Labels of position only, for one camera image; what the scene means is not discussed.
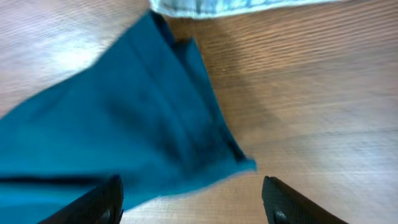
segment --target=wood grain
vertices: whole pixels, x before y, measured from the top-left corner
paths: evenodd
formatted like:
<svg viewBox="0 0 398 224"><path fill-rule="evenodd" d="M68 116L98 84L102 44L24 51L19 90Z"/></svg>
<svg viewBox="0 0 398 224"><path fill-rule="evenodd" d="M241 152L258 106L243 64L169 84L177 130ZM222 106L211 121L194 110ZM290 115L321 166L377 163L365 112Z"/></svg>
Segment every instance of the wood grain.
<svg viewBox="0 0 398 224"><path fill-rule="evenodd" d="M146 1L0 1L0 114L87 67ZM398 219L398 2L348 1L208 21L194 37L258 174L160 198L123 223L267 223L273 175L350 223Z"/></svg>

